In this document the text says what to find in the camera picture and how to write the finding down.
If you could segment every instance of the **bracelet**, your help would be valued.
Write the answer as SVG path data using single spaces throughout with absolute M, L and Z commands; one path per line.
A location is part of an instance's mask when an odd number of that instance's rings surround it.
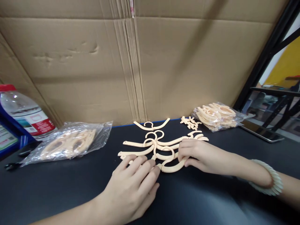
M 257 159 L 252 159 L 253 162 L 263 166 L 272 176 L 272 180 L 273 180 L 273 187 L 271 188 L 262 188 L 256 184 L 254 184 L 253 182 L 249 181 L 249 184 L 254 187 L 256 190 L 258 190 L 259 192 L 262 192 L 264 194 L 267 195 L 280 195 L 280 193 L 282 192 L 283 189 L 283 183 L 281 181 L 280 176 L 278 175 L 278 173 L 268 164 L 266 164 L 265 162 L 262 162 L 260 160 Z

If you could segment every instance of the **beige plastic parts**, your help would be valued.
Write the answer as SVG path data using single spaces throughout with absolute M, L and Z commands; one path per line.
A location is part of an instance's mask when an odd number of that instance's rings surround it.
M 189 129 L 192 129 L 192 130 L 195 130 L 195 131 L 198 129 L 198 124 L 201 124 L 201 122 L 196 122 L 194 120 L 194 117 L 193 118 L 191 118 L 191 117 L 185 118 L 184 116 L 181 117 L 181 122 L 180 123 L 186 124 Z
M 191 121 L 193 120 L 194 118 L 182 118 L 182 121 L 183 123 L 186 122 L 190 122 L 192 123 Z M 161 125 L 162 127 L 169 121 L 169 119 L 167 119 L 163 125 Z M 147 129 L 153 129 L 155 130 L 156 128 L 158 127 L 153 127 L 153 124 L 151 123 L 152 127 L 151 128 L 147 128 Z M 138 124 L 139 127 L 141 127 L 142 129 L 145 130 L 146 127 L 143 127 L 141 126 L 140 124 Z M 157 137 L 157 133 L 160 132 L 162 133 L 162 135 L 160 137 Z M 154 135 L 154 139 L 152 138 L 148 138 L 148 136 L 152 134 Z M 180 170 L 183 166 L 184 166 L 184 163 L 185 161 L 188 159 L 188 157 L 184 157 L 182 159 L 181 162 L 179 162 L 177 165 L 175 166 L 172 166 L 172 167 L 167 167 L 166 164 L 173 161 L 174 159 L 178 158 L 178 152 L 174 152 L 175 149 L 179 148 L 179 143 L 178 142 L 181 142 L 184 138 L 193 138 L 193 139 L 197 139 L 197 140 L 204 140 L 204 141 L 208 141 L 208 138 L 204 137 L 203 134 L 202 134 L 202 131 L 192 131 L 190 133 L 188 133 L 188 136 L 183 136 L 183 137 L 180 137 L 180 138 L 177 138 L 173 141 L 170 141 L 170 142 L 161 142 L 159 141 L 160 139 L 162 139 L 164 137 L 164 132 L 161 131 L 161 130 L 156 130 L 154 132 L 148 132 L 146 135 L 145 135 L 145 138 L 146 140 L 144 141 L 144 143 L 136 143 L 136 142 L 129 142 L 129 141 L 124 141 L 123 144 L 124 145 L 130 145 L 130 146 L 135 146 L 135 147 L 140 147 L 140 148 L 143 148 L 143 147 L 149 147 L 148 149 L 142 151 L 142 152 L 119 152 L 118 153 L 118 156 L 120 156 L 121 159 L 124 159 L 126 157 L 126 155 L 130 155 L 130 154 L 134 154 L 136 156 L 141 156 L 141 155 L 147 155 L 148 153 L 150 153 L 151 151 L 153 151 L 153 156 L 151 159 L 153 160 L 156 160 L 156 159 L 160 159 L 160 160 L 163 160 L 163 163 L 162 164 L 158 164 L 157 166 L 161 169 L 161 171 L 165 172 L 165 173 L 173 173 L 173 172 L 176 172 L 178 170 Z M 156 149 L 158 150 L 161 150 L 161 151 L 169 151 L 171 152 L 172 154 L 171 155 L 168 155 L 168 156 L 165 156 L 165 155 L 161 155 L 159 153 L 156 153 Z
M 195 113 L 199 120 L 212 131 L 218 131 L 223 126 L 237 126 L 237 122 L 234 120 L 236 113 L 229 106 L 212 103 L 208 106 L 203 105 L 202 108 L 197 107 Z
M 147 155 L 149 154 L 150 152 L 152 152 L 153 150 L 156 150 L 156 146 L 157 146 L 157 143 L 155 142 L 154 139 L 152 138 L 148 138 L 144 141 L 144 147 L 146 145 L 146 141 L 152 141 L 153 145 L 151 145 L 150 148 L 146 149 L 145 151 L 142 151 L 142 152 L 119 152 L 118 153 L 118 156 L 122 156 L 122 155 L 136 155 L 136 156 L 142 156 L 142 155 Z
M 161 171 L 165 172 L 165 173 L 174 173 L 177 172 L 178 170 L 180 170 L 183 166 L 185 161 L 187 161 L 189 158 L 189 156 L 184 157 L 177 165 L 172 166 L 172 167 L 167 167 L 164 166 L 163 163 L 162 164 L 158 164 L 157 166 L 161 169 Z
M 52 154 L 64 154 L 72 158 L 88 149 L 94 140 L 96 130 L 84 130 L 65 133 L 48 144 L 41 152 L 41 159 L 45 160 Z
M 152 130 L 158 130 L 160 128 L 163 128 L 168 122 L 169 122 L 170 118 L 168 118 L 162 125 L 158 126 L 158 127 L 153 127 L 153 123 L 152 122 L 145 122 L 144 126 L 146 123 L 151 123 L 152 127 L 148 128 L 148 127 L 143 127 L 142 125 L 140 125 L 138 122 L 134 121 L 133 123 L 135 125 L 137 125 L 139 128 L 143 129 L 143 130 L 148 130 L 148 131 L 152 131 Z

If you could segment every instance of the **cardboard box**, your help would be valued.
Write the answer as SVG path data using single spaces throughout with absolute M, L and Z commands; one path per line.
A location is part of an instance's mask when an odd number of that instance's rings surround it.
M 0 1 L 0 80 L 56 124 L 232 105 L 285 0 Z

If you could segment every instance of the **plastic bag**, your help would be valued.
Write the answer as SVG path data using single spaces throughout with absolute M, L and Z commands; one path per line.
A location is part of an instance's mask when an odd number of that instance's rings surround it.
M 21 167 L 43 161 L 72 159 L 102 148 L 109 137 L 112 121 L 97 124 L 65 122 L 52 133 L 29 156 L 21 161 Z
M 194 109 L 192 116 L 201 121 L 212 132 L 241 126 L 246 116 L 220 102 L 203 105 Z

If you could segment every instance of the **wrist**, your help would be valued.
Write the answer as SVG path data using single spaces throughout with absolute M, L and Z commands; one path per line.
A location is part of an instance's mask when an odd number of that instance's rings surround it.
M 265 188 L 273 184 L 272 176 L 266 168 L 242 156 L 239 156 L 235 176 Z
M 113 218 L 111 217 L 111 213 L 109 212 L 111 209 L 107 202 L 103 199 L 104 196 L 101 193 L 91 201 L 89 201 L 87 204 L 89 204 L 89 207 L 91 209 L 91 218 L 93 221 L 95 221 L 95 224 L 105 224 L 110 225 L 113 224 Z

